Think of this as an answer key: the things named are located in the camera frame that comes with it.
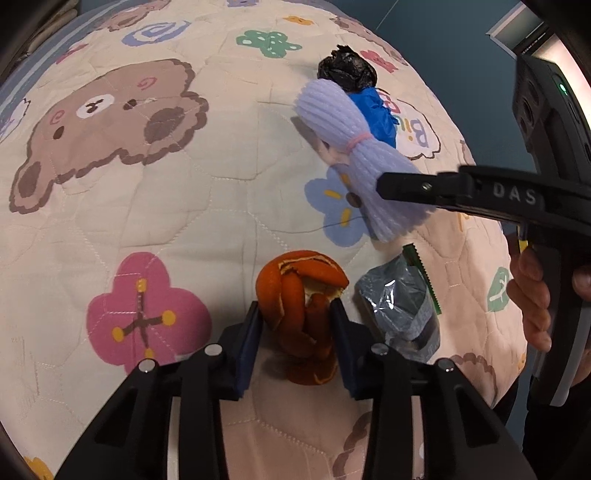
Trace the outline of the person right hand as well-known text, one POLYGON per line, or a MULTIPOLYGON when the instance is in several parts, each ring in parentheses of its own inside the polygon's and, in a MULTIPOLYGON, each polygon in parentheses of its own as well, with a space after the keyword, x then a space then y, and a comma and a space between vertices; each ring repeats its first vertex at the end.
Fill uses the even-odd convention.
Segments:
MULTIPOLYGON (((543 267, 532 246, 512 256, 510 270, 513 275, 508 283, 507 294, 522 312, 523 332, 527 342, 539 352, 551 350, 549 334, 551 295, 544 282, 543 267)), ((577 270, 573 275, 574 291, 590 303, 590 266, 577 270)), ((581 383, 590 375, 590 348, 586 349, 572 386, 581 383)))

